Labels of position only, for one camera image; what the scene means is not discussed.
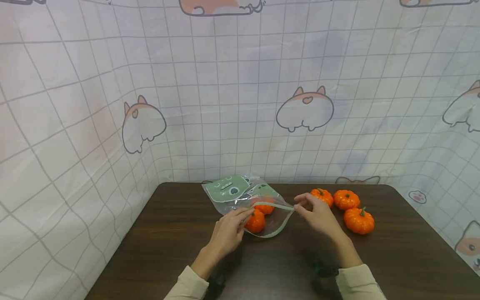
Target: beige sleeve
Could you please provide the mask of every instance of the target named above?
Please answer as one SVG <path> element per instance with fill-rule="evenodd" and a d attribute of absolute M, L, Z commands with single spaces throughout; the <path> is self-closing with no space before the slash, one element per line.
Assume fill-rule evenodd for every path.
<path fill-rule="evenodd" d="M 339 269 L 336 283 L 343 300 L 386 300 L 366 264 Z"/>
<path fill-rule="evenodd" d="M 202 300 L 207 288 L 208 282 L 186 266 L 164 300 Z"/>

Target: plastic bag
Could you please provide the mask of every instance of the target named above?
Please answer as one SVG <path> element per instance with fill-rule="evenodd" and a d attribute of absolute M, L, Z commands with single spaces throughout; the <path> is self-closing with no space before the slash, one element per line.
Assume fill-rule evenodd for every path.
<path fill-rule="evenodd" d="M 260 238 L 271 238 L 280 233 L 294 210 L 279 193 L 257 176 L 232 175 L 203 184 L 202 187 L 222 215 L 241 207 L 273 206 L 273 212 L 265 216 L 265 228 L 262 231 L 253 234 L 246 229 Z"/>

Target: right hand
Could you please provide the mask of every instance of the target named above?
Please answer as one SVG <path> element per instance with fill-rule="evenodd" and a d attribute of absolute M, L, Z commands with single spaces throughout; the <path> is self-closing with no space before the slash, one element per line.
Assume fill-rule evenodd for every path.
<path fill-rule="evenodd" d="M 336 240 L 344 237 L 340 224 L 337 222 L 328 204 L 312 196 L 310 193 L 298 195 L 294 198 L 293 207 L 300 216 L 317 232 Z"/>

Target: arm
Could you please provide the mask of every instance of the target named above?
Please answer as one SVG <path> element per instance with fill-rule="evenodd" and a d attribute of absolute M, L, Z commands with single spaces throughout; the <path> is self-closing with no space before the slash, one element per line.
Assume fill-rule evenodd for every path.
<path fill-rule="evenodd" d="M 209 243 L 200 250 L 191 266 L 186 266 L 164 300 L 201 300 L 208 288 L 207 279 L 222 258 L 234 251 L 243 238 L 243 221 L 253 209 L 240 208 L 215 223 Z"/>
<path fill-rule="evenodd" d="M 336 277 L 344 300 L 386 300 L 370 269 L 361 261 L 327 204 L 305 193 L 295 197 L 295 210 L 319 233 L 334 243 L 341 268 Z"/>

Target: backdrop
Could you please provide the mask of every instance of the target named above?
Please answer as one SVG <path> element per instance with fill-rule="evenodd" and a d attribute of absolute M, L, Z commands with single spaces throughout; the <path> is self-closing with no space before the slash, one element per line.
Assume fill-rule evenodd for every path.
<path fill-rule="evenodd" d="M 83 299 L 159 183 L 234 173 L 392 185 L 479 273 L 478 2 L 0 0 L 0 298 Z"/>

